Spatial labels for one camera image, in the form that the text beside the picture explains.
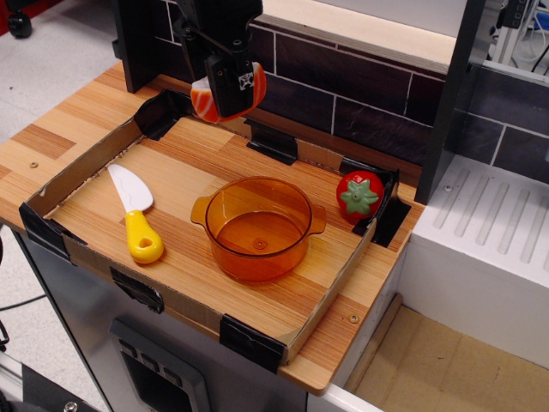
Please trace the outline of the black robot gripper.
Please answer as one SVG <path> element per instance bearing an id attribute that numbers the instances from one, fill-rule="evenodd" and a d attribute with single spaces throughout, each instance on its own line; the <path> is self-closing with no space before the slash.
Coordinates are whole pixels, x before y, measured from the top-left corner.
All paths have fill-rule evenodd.
<path id="1" fill-rule="evenodd" d="M 249 25 L 262 14 L 262 1 L 181 0 L 177 6 L 182 17 L 174 27 L 193 80 L 208 78 L 221 118 L 251 109 L 254 69 L 248 59 Z"/>

